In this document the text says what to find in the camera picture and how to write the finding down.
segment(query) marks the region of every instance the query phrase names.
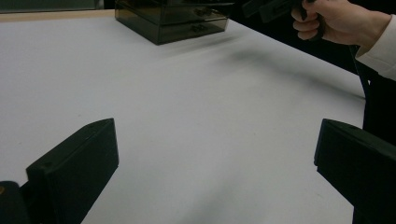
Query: white tabletop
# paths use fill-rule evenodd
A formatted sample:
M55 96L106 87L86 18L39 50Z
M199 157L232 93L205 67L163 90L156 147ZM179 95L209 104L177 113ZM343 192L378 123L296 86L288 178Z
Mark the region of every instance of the white tabletop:
M321 120L358 127L353 74L230 21L155 46L114 18L0 23L0 180L114 118L120 167L85 224L349 224L313 163Z

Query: person's arm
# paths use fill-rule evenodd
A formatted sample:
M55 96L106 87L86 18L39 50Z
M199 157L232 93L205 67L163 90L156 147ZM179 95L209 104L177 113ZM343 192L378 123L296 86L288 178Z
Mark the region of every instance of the person's arm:
M395 56L389 57L392 52L396 53L396 42L389 40L396 38L393 24L395 20L390 22L392 18L390 15L370 11L351 4L347 0L316 0L313 3L303 1L303 7L307 10L308 15L304 21L297 9L291 12L291 16L296 20L293 27L299 31L298 36L301 39L309 39L316 35L319 26L318 14L320 14L325 24L323 39L338 44L361 46L357 59L371 66L381 75L392 78L388 73L384 74L396 64ZM382 42L387 42L388 46L379 48L378 43ZM387 49L388 53L378 54L377 52L382 51L383 48ZM388 68L378 67L378 61L386 62Z
M373 68L381 76L396 80L396 16L372 48L360 48L356 59Z

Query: dark background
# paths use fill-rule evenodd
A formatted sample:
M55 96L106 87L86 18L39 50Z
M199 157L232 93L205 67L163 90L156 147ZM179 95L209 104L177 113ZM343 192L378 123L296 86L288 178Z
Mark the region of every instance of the dark background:
M237 21L264 35L268 35L273 39L356 74L353 56L350 54L348 46L334 44L325 40L303 41L299 39L297 37L297 31L292 28L293 18L290 14L284 15L269 23L263 23L259 13L250 18L245 18L242 5L248 1L249 0L237 0L231 15L233 21ZM394 2L389 0L350 0L349 2L361 5L370 10L383 11L389 14L396 11Z
M104 0L105 9L114 9L115 0Z

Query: hand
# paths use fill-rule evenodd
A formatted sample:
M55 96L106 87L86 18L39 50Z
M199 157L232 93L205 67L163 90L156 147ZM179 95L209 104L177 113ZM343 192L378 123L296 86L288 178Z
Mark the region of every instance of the hand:
M291 16L296 20L294 29L301 39L310 39L318 32L318 14L324 27L323 39L338 44L359 45L370 49L388 26L391 16L370 11L349 3L347 0L303 1L307 18L303 21L300 11L294 9Z

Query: black plastic box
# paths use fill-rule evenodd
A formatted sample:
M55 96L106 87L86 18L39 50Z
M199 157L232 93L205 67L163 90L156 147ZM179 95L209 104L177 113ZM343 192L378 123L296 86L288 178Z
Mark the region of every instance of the black plastic box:
M118 0L116 19L156 45L225 31L233 0Z

